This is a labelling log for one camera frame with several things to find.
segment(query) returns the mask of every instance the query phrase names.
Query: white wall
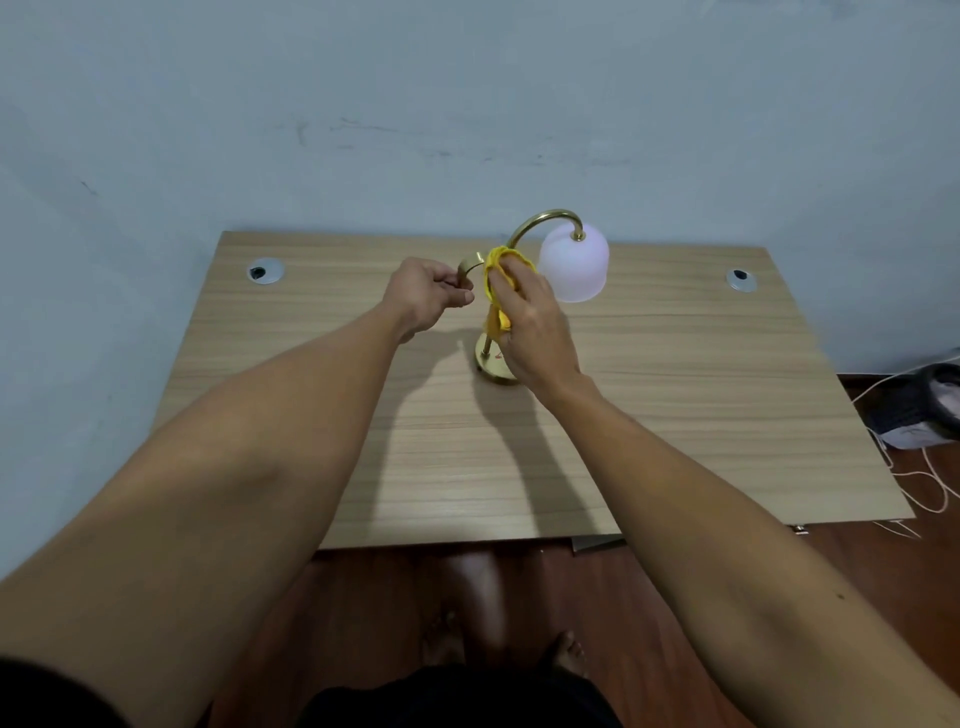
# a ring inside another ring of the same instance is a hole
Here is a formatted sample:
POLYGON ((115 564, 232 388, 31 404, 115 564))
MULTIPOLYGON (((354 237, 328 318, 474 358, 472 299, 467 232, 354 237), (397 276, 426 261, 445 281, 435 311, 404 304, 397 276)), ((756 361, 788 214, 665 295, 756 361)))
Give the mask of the white wall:
POLYGON ((0 574, 143 438, 223 229, 774 254, 839 371, 960 345, 953 0, 5 0, 0 574))

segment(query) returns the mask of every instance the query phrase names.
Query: yellow cloth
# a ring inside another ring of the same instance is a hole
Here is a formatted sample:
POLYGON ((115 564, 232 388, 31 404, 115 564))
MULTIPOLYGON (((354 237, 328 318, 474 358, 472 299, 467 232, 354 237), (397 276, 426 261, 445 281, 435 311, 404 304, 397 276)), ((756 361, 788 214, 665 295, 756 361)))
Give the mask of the yellow cloth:
POLYGON ((500 303, 496 299, 496 292, 490 285, 491 268, 496 268, 500 273, 502 273, 503 277, 510 282, 510 285, 516 291, 516 280, 514 280, 514 278, 507 273, 506 270, 504 270, 503 266, 500 265, 500 259, 504 255, 514 255, 522 260, 523 264, 531 270, 537 270, 534 264, 530 262, 530 260, 528 260, 523 253, 519 253, 518 251, 508 248, 505 245, 501 245, 499 248, 494 248, 487 255, 487 260, 483 265, 483 287, 484 290, 487 291, 487 298, 490 299, 492 305, 490 307, 490 312, 487 314, 487 322, 484 324, 484 333, 490 336, 490 338, 497 344, 500 343, 500 333, 502 331, 510 330, 510 319, 507 318, 507 314, 500 310, 500 303))

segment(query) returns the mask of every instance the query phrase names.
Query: curved brass arm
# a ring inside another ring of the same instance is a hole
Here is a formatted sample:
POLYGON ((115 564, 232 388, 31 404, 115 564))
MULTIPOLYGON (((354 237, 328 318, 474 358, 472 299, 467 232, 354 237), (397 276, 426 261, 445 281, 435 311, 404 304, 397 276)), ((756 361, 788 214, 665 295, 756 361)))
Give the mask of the curved brass arm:
MULTIPOLYGON (((580 216, 575 212, 571 212, 568 209, 548 209, 544 212, 541 212, 537 215, 534 215, 529 220, 527 220, 523 225, 517 228, 514 231, 514 234, 510 236, 510 239, 507 240, 506 246, 511 250, 516 247, 516 244, 520 242, 520 238, 535 228, 540 223, 545 223, 547 220, 554 220, 558 217, 565 218, 573 223, 573 232, 570 234, 570 238, 573 240, 583 240, 587 237, 587 234, 584 233, 584 223, 580 219, 580 216)), ((473 255, 468 255, 463 260, 460 261, 460 265, 457 266, 457 278, 460 281, 463 281, 472 271, 479 265, 483 265, 485 259, 480 253, 474 253, 473 255)), ((484 358, 490 356, 490 342, 491 338, 488 336, 486 341, 484 341, 483 350, 480 352, 480 355, 484 358)))
POLYGON ((507 241, 508 248, 515 248, 516 244, 520 242, 520 238, 535 228, 540 223, 545 223, 547 220, 554 220, 558 217, 563 217, 573 223, 573 232, 570 234, 570 237, 573 240, 583 240, 587 237, 587 234, 584 233, 584 223, 580 219, 580 216, 575 212, 570 212, 568 209, 548 209, 545 212, 541 212, 539 215, 534 215, 529 220, 527 220, 523 225, 517 228, 514 231, 514 234, 510 236, 510 239, 507 241))

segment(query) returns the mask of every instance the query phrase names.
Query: lamp shade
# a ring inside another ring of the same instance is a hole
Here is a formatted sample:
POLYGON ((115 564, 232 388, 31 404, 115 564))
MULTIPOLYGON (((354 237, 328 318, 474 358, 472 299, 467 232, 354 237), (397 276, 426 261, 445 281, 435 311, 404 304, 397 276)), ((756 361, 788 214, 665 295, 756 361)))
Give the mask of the lamp shade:
POLYGON ((540 247, 537 270, 550 281, 559 301, 589 301, 607 283, 610 245, 593 225, 584 223, 583 240, 574 240, 573 223, 560 223, 540 247))

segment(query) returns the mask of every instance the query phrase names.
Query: forearm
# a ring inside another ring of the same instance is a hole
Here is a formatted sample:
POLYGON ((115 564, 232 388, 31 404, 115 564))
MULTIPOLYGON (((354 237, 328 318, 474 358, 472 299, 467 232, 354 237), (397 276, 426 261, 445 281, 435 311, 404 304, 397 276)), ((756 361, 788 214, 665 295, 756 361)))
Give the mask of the forearm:
MULTIPOLYGON (((335 506, 401 332, 397 315, 381 304, 343 328, 233 376, 161 428, 124 470, 159 468, 171 448, 188 446, 191 457, 182 466, 203 471, 211 491, 218 483, 235 489, 266 483, 302 488, 335 506)), ((180 482, 169 478, 168 487, 180 482)), ((111 483, 102 497, 135 493, 130 484, 111 483)))
POLYGON ((379 306, 165 425, 0 585, 0 653, 82 679, 138 725, 192 723, 323 538, 396 324, 379 306))
POLYGON ((705 664, 758 724, 885 725, 918 717, 918 695, 957 715, 849 582, 759 505, 585 377, 545 401, 705 664))

